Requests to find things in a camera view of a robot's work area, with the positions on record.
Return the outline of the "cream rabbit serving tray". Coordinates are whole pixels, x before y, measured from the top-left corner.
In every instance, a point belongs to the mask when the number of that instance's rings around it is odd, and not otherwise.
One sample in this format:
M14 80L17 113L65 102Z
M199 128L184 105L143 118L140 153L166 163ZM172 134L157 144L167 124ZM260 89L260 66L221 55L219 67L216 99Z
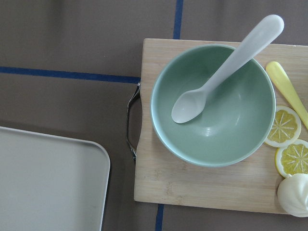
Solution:
M109 172L95 142L2 127L1 230L101 230Z

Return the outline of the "green ceramic bowl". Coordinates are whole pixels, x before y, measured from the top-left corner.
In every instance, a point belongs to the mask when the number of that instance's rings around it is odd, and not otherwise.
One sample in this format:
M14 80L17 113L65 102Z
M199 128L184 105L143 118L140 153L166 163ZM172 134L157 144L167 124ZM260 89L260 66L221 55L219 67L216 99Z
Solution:
M256 60L220 84L199 116L182 124L172 120L177 98L202 86L232 52L232 47L216 44L189 49L170 61L154 84L150 103L154 130L170 152L189 163L205 167L238 163L262 145L272 127L274 89Z

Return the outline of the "white plastic spoon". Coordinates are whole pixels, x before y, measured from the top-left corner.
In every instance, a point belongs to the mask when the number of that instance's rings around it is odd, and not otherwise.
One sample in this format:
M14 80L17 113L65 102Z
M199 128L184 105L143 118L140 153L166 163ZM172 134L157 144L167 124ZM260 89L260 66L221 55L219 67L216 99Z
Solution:
M186 123L197 117L204 110L208 95L272 43L283 29L284 20L280 16L263 18L203 86L179 96L171 111L173 121Z

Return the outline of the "lemon slice lower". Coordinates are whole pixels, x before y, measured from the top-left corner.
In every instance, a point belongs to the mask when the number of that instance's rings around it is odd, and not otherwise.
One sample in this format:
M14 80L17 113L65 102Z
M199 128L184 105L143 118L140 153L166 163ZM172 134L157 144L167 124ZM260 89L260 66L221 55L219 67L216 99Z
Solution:
M283 177L308 173L308 142L296 140L293 144L278 148L275 154L275 166Z

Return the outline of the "lemon slice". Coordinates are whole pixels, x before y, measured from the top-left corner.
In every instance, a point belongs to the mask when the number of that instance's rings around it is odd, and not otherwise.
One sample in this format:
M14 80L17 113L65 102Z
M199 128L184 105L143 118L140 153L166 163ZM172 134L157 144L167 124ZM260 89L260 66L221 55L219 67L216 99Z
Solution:
M265 143L269 146L281 148L294 143L301 133L301 120L291 108L276 106L275 118Z
M275 154L275 166L283 177L308 173L308 142L296 140L293 144L278 148Z

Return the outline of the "yellow plastic knife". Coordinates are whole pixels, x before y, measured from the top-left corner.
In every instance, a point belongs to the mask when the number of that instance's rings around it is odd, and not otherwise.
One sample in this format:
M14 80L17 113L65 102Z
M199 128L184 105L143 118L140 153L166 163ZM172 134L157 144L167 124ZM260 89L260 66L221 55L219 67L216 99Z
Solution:
M278 62L271 61L266 65L265 70L272 83L293 107L305 127L308 128L308 112L283 67Z

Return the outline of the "lemon slice upper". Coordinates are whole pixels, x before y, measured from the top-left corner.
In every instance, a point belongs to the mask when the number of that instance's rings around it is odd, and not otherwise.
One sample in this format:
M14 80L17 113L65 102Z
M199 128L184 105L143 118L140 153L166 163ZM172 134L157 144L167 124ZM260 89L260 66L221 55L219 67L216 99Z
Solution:
M281 148L294 143L301 133L301 120L291 108L276 106L275 118L265 143L269 146Z

